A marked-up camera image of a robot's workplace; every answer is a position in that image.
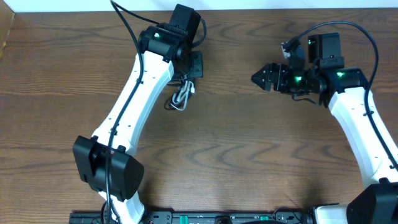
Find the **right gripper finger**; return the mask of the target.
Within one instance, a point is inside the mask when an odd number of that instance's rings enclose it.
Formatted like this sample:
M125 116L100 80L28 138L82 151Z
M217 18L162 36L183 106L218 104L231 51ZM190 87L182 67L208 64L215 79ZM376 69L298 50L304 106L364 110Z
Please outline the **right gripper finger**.
M254 73L251 78L262 78L263 76L266 76L269 71L269 64L265 64L259 71Z
M271 91L272 82L265 76L252 76L251 81L265 91Z

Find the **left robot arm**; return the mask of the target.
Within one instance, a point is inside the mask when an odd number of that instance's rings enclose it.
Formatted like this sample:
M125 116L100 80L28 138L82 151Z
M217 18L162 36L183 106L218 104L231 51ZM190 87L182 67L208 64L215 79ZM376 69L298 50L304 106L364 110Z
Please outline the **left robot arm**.
M195 93L195 80L203 76L195 34L205 21L196 10L178 4L168 22L149 24L133 37L136 58L113 108L90 138L78 136L72 148L80 179L104 198L101 223L141 221L145 208L138 188L144 167L135 154L142 129L167 85L177 91L166 109L183 111Z

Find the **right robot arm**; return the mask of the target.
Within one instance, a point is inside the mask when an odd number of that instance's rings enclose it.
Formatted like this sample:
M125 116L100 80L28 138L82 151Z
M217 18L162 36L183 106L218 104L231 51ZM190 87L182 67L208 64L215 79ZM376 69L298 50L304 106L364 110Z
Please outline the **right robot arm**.
M298 39L283 43L282 51L288 63L264 65L252 82L295 101L318 94L318 104L342 127L364 186L347 205L313 207L302 223L397 223L397 146L367 91L363 72L345 67L339 34L309 36L307 57Z

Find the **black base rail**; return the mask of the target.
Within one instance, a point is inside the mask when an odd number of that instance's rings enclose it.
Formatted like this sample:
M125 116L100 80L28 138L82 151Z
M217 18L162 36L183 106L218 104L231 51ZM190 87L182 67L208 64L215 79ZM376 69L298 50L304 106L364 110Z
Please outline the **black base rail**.
M310 213L288 208L267 213L199 213L152 210L145 212L139 224L217 224L217 223L315 223Z

